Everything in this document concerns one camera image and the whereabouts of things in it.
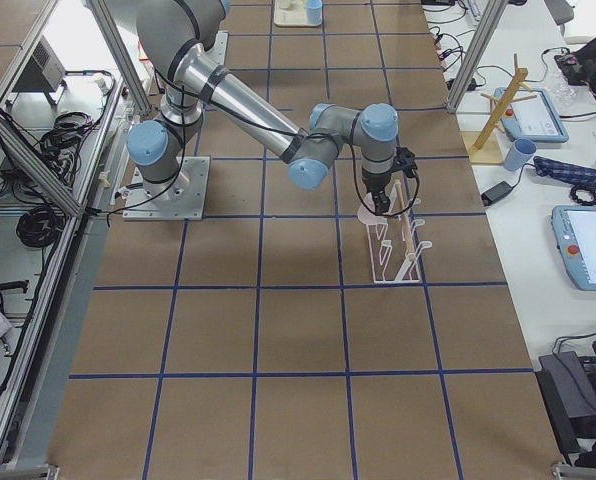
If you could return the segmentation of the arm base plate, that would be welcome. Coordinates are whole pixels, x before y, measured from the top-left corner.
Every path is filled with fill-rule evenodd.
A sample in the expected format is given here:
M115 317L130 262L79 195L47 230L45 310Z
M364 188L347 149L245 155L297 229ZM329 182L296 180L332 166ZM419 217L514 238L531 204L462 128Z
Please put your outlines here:
M126 221L201 220L209 177L210 156L177 157L167 181L154 183L147 167L137 166L134 177L142 186L127 197Z
M206 46L206 42L199 40L199 53L194 64L204 70L211 71L225 63L228 44L228 32L219 30L213 37L213 42Z

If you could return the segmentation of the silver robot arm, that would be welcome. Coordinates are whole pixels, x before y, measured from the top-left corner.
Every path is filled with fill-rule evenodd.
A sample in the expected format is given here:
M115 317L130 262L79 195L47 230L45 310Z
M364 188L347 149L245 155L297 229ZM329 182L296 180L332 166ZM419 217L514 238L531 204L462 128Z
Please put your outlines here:
M362 110L335 104L314 107L301 129L209 54L227 1L142 1L135 29L155 71L175 92L224 112L288 166L291 182L314 190L343 146L362 153L361 174L374 215L386 216L386 188L396 171L398 114L384 103Z

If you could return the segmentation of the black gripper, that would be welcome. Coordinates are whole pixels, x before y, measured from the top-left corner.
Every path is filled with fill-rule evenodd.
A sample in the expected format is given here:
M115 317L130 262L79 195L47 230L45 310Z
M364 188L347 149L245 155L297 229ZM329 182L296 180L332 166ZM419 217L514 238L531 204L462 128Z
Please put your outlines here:
M392 173L390 171L382 173L372 173L362 168L362 181L366 188L365 203L367 209L378 215L386 215L391 207L391 200L386 193L386 188L391 182Z

